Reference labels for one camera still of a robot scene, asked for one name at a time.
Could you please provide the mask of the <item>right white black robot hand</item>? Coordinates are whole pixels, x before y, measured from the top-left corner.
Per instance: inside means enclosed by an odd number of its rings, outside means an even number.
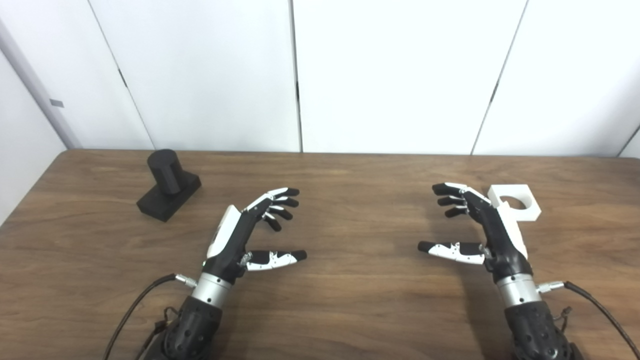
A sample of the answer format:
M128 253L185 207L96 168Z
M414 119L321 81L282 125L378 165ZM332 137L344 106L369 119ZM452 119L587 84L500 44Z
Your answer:
M435 243L420 241L418 250L431 256L464 264L484 265L497 283L516 275L534 274L528 252L517 221L510 214L507 203L498 204L473 187L443 182L432 185L439 196L438 205L450 206L446 218L467 215L480 224L486 237L484 243Z

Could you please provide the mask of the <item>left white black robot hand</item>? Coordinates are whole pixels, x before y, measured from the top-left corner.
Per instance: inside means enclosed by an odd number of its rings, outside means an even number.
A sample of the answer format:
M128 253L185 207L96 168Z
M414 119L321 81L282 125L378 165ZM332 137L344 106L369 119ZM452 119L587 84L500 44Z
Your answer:
M265 192L242 210L229 205L206 251L202 271L233 285L245 272L269 271L306 260L304 250L247 250L258 223L265 222L279 232L282 226L277 217L293 218L286 207L298 207L295 196L299 193L294 187L281 187Z

